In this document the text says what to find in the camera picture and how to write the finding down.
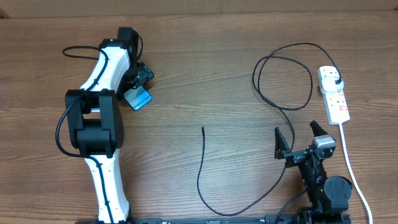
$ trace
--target blue tag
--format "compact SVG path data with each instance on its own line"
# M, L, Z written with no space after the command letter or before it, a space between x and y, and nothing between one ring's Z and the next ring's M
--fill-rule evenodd
M134 111L139 111L152 101L152 96L142 86L138 87L136 90L131 89L125 92L124 98Z

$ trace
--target power strip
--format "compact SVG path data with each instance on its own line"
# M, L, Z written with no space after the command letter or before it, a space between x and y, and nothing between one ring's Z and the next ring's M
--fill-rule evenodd
M368 213L369 224L373 224L371 209L364 195L362 194L362 191L359 189L348 159L346 141L343 132L343 123L349 120L349 113L346 98L343 92L344 83L335 83L335 80L338 79L338 77L338 71L335 67L322 66L318 69L319 87L322 92L323 101L325 102L326 115L328 116L329 124L338 124L339 126L341 143L343 145L344 157L346 159L349 174Z
M334 88L334 78L338 78L337 69L332 66L323 66L318 69L319 87L325 103L326 115L329 124L340 124L349 120L346 98L343 90Z

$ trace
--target black wire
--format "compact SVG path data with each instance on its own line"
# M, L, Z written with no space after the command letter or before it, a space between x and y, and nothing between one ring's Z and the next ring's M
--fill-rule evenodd
M329 60L331 61L331 63L333 64L333 66L334 66L334 67L336 68L336 70L337 70L339 79L336 80L336 84L340 84L340 83L341 83L341 73L340 73L340 71L339 71L339 69L338 69L338 67L337 67L337 65L336 65L336 63L335 63L335 61L333 61L333 59L331 58L331 56L328 54L328 52L327 52L325 49L323 49L321 46L319 46L319 45L317 45L317 44L313 44L313 43L296 43L296 44L289 44L289 45L286 45L286 46L283 46L283 47L280 47L280 48L274 50L274 51L269 55L269 57L272 57L272 56L273 56L277 51L279 51L279 50L282 50L282 49L284 49L284 48L291 47L291 46L297 46L297 45L311 45L311 46L318 47L320 50L322 50L323 53L326 54L326 56L329 58ZM264 65L267 63L267 61L268 61L268 58L267 58L266 61L262 64L261 70L262 70L262 68L264 67Z
M140 49L139 54L137 56L137 60L139 60L141 58L142 50L144 49L144 41L142 41L142 37L139 35L138 38L141 40L141 49Z
M279 177L279 179L277 180L277 182L276 182L276 183L275 183L263 196L261 196L259 199L257 199L255 202L253 202L252 204L250 204L250 205L247 206L246 208L242 209L242 210L239 211L239 212L235 212L235 213L232 213L232 214L225 214L225 213L217 212L216 210L212 209L212 208L205 202L205 199L203 199L203 197L201 196L200 189L199 189L200 172L201 172L201 168L202 168L202 166L203 166L203 158L204 158L204 156L205 156L205 142L206 142L206 139L205 139L205 128L204 128L204 127L201 127L201 134L202 134L202 136L203 136L203 150L202 150L202 154L201 154L200 168L199 168L199 173L198 173L198 178L197 178L197 189L198 189L198 194L199 194L199 197L200 197L201 201L206 205L206 207L208 207L212 212L216 213L217 215L222 215L222 216L235 216L235 215L239 215L240 213L246 211L247 209L249 209L249 208L252 207L253 205L257 204L257 203L258 203L259 201L261 201L264 197L266 197L266 196L276 187L276 185L278 185L278 183L279 183L280 180L282 179L282 177L283 177L283 175L284 175L284 173L285 173L285 170L286 170L285 167L284 167L284 169L282 170L282 173L280 174L280 177Z
M332 62L333 66L335 66L335 68L337 69L337 72L338 72L338 74L339 74L339 80L336 81L336 84L339 84L339 83L341 82L341 74L340 74L340 71L338 70L338 67L337 67L336 63L333 61L333 59L330 57L330 55L328 54L328 52L327 52L325 49L323 49L323 48L320 47L319 45L313 44L313 43L297 43L297 44L290 44L290 45L286 45L286 46L280 47L280 48L274 50L270 55L261 58L261 59L257 62L256 66L254 67L253 75L252 75L252 84L253 84L253 87L254 87L254 89L257 91L257 93L260 95L260 97L261 97L266 103L268 103L269 105L271 105L271 106L277 108L277 109L284 115L284 117L286 118L286 120L287 120L287 122L288 122L288 124L289 124L289 126L290 126L290 130L292 131L292 146L290 147L291 150L292 150L293 147L294 147L294 142L295 142L295 131L294 131L294 127L293 127L292 122L291 122L290 119L287 117L287 115L285 114L284 110L290 110L290 111L300 110L300 109L302 109L302 108L304 108L304 107L306 107L306 106L308 105L308 103L309 103L310 100L311 100L312 91L313 91L312 74L311 74L310 69L309 69L307 66L305 66L303 63L299 62L298 60L292 59L292 58L288 58L288 57L274 56L274 54L275 54L277 51L281 50L281 49L284 49L284 48L287 48L287 47L291 47L291 46L295 46L295 45L312 45L312 46L316 46L316 47L318 47L319 49L321 49L321 50L326 54L326 56L330 59L330 61ZM309 94L309 96L308 96L308 100L304 103L304 105L299 106L298 108L286 108L286 107L278 106L278 105L276 105L273 101L271 101L270 99L266 98L266 97L262 94L261 89L260 89L260 77L261 77L262 69L264 68L265 64L267 63L267 61L268 61L270 58L279 58L279 59L289 60L289 61L291 61L291 62L295 62L295 63L301 65L303 68L305 68L305 69L307 70L308 74L310 75L310 94ZM260 71L259 71L259 76L258 76L258 81L257 81L257 86L256 86L256 83L255 83L255 81L254 81L254 77L255 77L255 74L256 74L256 70L257 70L258 65L259 65L260 62L263 61L263 60L265 60L265 61L263 62L262 66L261 66L261 69L260 69ZM282 176L283 176L283 174L284 174L284 172L285 172L286 167L284 167L284 169L283 169L283 171L282 171L282 173L281 173L281 175L280 175L278 181L277 181L277 182L276 182L276 183L275 183L275 184L274 184L262 197L260 197L258 200L256 200L255 202L253 202L252 204L250 204L249 206L247 206L247 207L244 208L243 210L241 210L241 211L239 211L239 212L236 212L236 213L232 213L232 214L225 214L225 213L217 212L216 210L212 209L212 208L205 202L205 200L204 200L203 197L201 196L201 193L200 193L200 190L199 190L199 177L200 177L201 168L202 168L202 166L203 166L203 158L204 158L204 155L205 155L205 129L204 129L204 127L202 127L202 135L203 135L203 151L202 151L202 157L201 157L201 162L200 162L200 168L199 168L199 173L198 173L198 178L197 178L197 189L198 189L198 193L199 193L199 197L200 197L201 201L202 201L212 212L214 212L214 213L216 213L216 214L218 214L218 215L222 215L222 216L234 216L234 215L239 215L240 213L246 211L247 209L249 209L250 207L252 207L252 206L255 205L256 203L258 203L258 202L259 202L261 199L263 199L265 196L267 196L267 195L276 187L276 185L280 182L280 180L281 180L281 178L282 178Z
M294 198L290 199L290 201L288 201L279 211L278 215L276 216L275 219L275 224L278 224L279 222L279 217L282 215L282 213L286 210L286 208L293 202L295 202L297 199L299 199L303 194L305 194L307 192L307 190L305 189L303 192L299 193L298 195L296 195Z
M98 60L98 57L89 57L89 56L80 56L80 55L67 54L66 51L67 50L71 50L71 49L93 49L93 50L97 50L97 51L102 53L102 50L100 48L98 48L98 47L92 47L92 46L70 46L70 47L66 47L65 49L63 49L62 50L62 54L67 56L67 57Z

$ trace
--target power outlet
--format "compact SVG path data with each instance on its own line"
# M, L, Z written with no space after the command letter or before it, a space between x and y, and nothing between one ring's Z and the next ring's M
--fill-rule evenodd
M319 87L323 94L343 90L344 82L336 84L339 79L337 69L333 66L322 66L318 69Z
M344 123L349 120L346 98L343 90L322 94L329 124Z

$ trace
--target wooden table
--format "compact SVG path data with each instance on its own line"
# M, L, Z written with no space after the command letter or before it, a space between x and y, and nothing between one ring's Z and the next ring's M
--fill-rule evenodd
M396 223L397 24L396 11L0 20L0 223L96 218L84 160L63 155L54 141L66 91L79 88L96 62L61 51L98 45L116 37L119 26L131 26L144 38L142 61L155 73L152 103L139 112L120 103L126 128L121 174L134 217L219 217L196 189L202 125L207 140L200 186L213 208L236 212L272 186L284 163L274 159L274 128L280 126L288 142L292 135L282 115L254 91L252 70L278 47L313 42L327 49L343 75L351 115L345 124L349 155L375 223ZM296 130L295 149L310 144L308 124L317 120L338 141L324 163L328 175L350 179L338 127L328 124L317 88L317 69L330 61L310 46L279 55L296 58L314 75L311 102L287 112ZM280 105L302 105L308 96L308 73L294 63L270 60L262 78L264 94ZM67 125L61 139L76 152ZM302 185L298 169L287 169L277 188L240 217L277 213ZM307 205L302 197L287 212ZM353 223L366 223L355 190L349 205Z

